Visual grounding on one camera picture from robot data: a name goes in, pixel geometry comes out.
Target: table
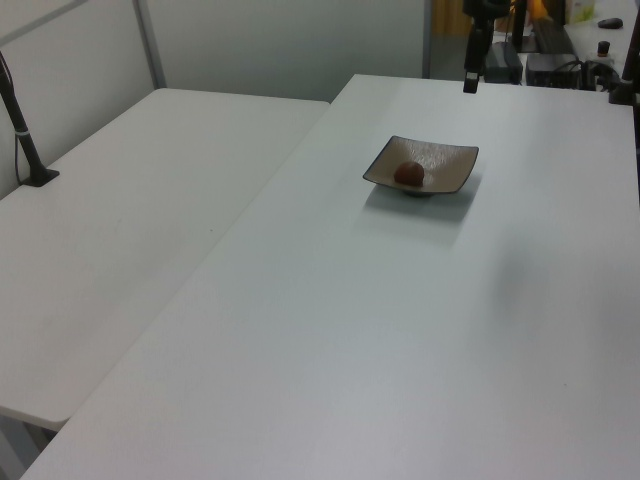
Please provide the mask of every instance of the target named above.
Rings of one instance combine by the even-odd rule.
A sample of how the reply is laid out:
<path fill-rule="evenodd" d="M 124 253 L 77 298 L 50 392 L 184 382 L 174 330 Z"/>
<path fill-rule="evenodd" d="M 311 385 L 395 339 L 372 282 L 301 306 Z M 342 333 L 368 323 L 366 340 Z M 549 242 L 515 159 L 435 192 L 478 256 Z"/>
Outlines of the table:
<path fill-rule="evenodd" d="M 356 76 L 24 479 L 636 478 L 638 220 L 606 95 Z"/>
<path fill-rule="evenodd" d="M 158 90 L 3 199 L 0 414 L 59 429 L 326 108 Z"/>
<path fill-rule="evenodd" d="M 622 75 L 637 13 L 638 7 L 635 0 L 598 0 L 595 19 L 565 25 L 565 30 L 573 42 L 578 58 L 585 60 L 588 54 L 598 50 L 598 42 L 606 40 L 611 43 L 609 52 L 614 58 L 615 69 Z M 612 17 L 618 17 L 624 21 L 624 26 L 620 30 L 598 28 L 600 20 Z"/>

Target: plate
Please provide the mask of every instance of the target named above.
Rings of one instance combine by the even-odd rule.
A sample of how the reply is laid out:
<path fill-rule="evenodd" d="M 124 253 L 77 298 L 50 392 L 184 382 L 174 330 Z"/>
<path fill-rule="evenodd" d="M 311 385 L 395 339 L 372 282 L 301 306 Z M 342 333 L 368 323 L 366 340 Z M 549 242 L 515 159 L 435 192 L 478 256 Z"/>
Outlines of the plate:
<path fill-rule="evenodd" d="M 362 178 L 417 197 L 456 193 L 471 175 L 478 152 L 478 147 L 443 145 L 394 135 Z M 422 165 L 422 186 L 405 185 L 394 180 L 396 169 L 404 162 Z"/>

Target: stand base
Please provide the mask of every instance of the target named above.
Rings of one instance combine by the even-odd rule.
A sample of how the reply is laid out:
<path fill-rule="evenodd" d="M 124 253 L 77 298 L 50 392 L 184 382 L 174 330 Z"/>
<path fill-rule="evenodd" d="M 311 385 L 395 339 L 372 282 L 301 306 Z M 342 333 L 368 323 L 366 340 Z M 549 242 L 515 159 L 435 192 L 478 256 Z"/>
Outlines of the stand base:
<path fill-rule="evenodd" d="M 38 182 L 34 182 L 33 180 L 31 180 L 31 177 L 27 178 L 26 180 L 22 181 L 23 185 L 27 185 L 29 187 L 42 187 L 43 185 L 46 185 L 47 183 L 49 183 L 51 180 L 53 180 L 54 178 L 56 178 L 58 175 L 60 175 L 60 172 L 57 172 L 55 170 L 47 170 L 47 178 L 38 181 Z"/>

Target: computer mouse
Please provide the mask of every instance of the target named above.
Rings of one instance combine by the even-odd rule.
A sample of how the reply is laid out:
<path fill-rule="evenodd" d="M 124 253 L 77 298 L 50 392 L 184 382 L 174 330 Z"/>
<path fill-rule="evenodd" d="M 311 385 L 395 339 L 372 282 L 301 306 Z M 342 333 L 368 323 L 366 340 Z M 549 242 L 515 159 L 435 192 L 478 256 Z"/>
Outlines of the computer mouse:
<path fill-rule="evenodd" d="M 607 18 L 606 20 L 600 20 L 598 27 L 606 28 L 607 30 L 617 30 L 622 28 L 623 22 L 621 18 Z"/>

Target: brown food item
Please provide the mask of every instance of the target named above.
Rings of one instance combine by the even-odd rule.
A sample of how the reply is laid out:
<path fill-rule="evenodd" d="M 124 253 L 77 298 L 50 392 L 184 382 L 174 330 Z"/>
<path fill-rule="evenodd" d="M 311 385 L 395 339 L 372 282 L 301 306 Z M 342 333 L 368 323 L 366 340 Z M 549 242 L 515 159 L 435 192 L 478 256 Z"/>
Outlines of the brown food item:
<path fill-rule="evenodd" d="M 416 162 L 404 162 L 396 168 L 393 179 L 403 185 L 421 187 L 424 180 L 424 168 Z"/>

